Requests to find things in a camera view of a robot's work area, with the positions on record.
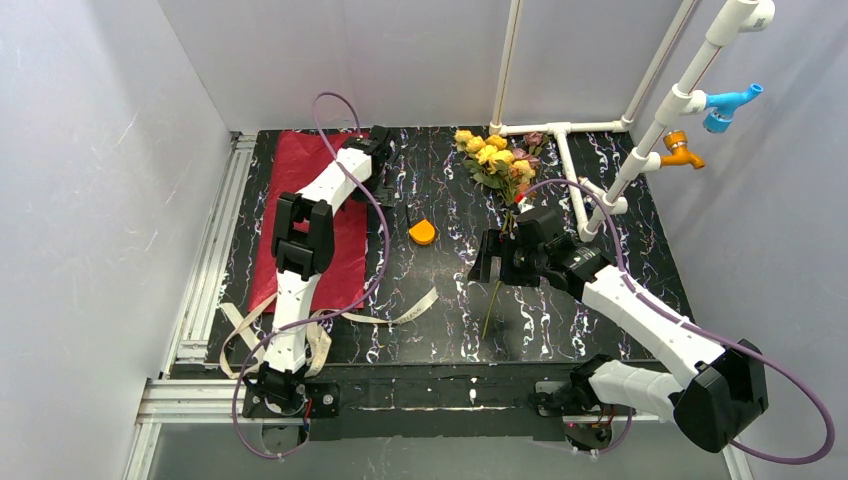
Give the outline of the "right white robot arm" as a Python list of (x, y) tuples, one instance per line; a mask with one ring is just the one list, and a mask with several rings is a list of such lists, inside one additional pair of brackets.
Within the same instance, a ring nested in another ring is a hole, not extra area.
[(606, 252), (567, 235), (552, 210), (519, 214), (511, 232), (483, 231), (469, 281), (489, 282), (493, 259), (503, 284), (548, 282), (612, 320), (664, 367), (637, 368), (597, 354), (564, 386), (535, 394), (541, 412), (626, 406), (674, 422), (693, 444), (718, 453), (767, 411), (765, 369), (752, 358), (752, 343), (743, 340), (735, 350), (696, 334), (686, 319), (672, 319), (672, 310), (657, 305)]

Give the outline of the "pink fake flower bunch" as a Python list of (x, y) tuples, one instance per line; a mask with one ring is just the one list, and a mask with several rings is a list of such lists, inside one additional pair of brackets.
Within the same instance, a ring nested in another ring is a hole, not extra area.
[(542, 132), (531, 132), (524, 134), (522, 140), (522, 145), (512, 150), (514, 160), (510, 167), (510, 179), (514, 184), (515, 197), (524, 195), (531, 187), (541, 165), (540, 156), (548, 136)]

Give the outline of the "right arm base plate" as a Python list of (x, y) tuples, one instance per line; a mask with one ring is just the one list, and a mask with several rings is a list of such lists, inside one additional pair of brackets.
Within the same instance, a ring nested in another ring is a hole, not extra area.
[(603, 403), (571, 381), (540, 381), (529, 403), (541, 417), (559, 418), (574, 453), (599, 456), (614, 450), (629, 433), (634, 410)]

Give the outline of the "yellow fake flower bunch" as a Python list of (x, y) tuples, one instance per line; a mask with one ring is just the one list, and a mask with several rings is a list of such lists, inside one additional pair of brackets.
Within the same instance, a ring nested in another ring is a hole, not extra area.
[(514, 196), (510, 167), (516, 146), (498, 134), (483, 137), (468, 129), (458, 129), (453, 136), (453, 147), (461, 156), (460, 163), (468, 171), (474, 188), (490, 198), (492, 208), (500, 215), (495, 229), (501, 231), (503, 242), (515, 228), (518, 202), (530, 189), (522, 196)]

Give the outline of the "red wrapping paper sheet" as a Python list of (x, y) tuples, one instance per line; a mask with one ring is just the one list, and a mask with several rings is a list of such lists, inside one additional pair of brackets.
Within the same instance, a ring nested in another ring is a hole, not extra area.
[(311, 311), (361, 306), (365, 283), (367, 209), (348, 199), (334, 214), (330, 202), (300, 191), (333, 164), (318, 135), (263, 131), (255, 149), (271, 168), (254, 256), (248, 307), (278, 292), (277, 268), (287, 265), (296, 280), (309, 272), (317, 282)]

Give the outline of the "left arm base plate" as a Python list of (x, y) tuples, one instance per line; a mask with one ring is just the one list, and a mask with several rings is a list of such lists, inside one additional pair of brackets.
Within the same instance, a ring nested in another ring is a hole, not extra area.
[(245, 418), (335, 418), (339, 414), (341, 391), (334, 383), (296, 383), (286, 393), (269, 390), (248, 380), (241, 414)]

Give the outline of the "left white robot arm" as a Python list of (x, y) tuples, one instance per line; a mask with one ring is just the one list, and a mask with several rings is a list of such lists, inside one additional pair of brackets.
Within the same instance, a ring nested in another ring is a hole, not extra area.
[(356, 191), (376, 199), (374, 188), (393, 155), (392, 141), (392, 132), (382, 126), (365, 137), (348, 137), (330, 148), (330, 162), (314, 179), (277, 197), (270, 243), (277, 282), (273, 332), (258, 362), (255, 395), (285, 409), (304, 396), (307, 354), (323, 349), (320, 335), (309, 332), (320, 326), (308, 318), (319, 280), (335, 254), (335, 214)]

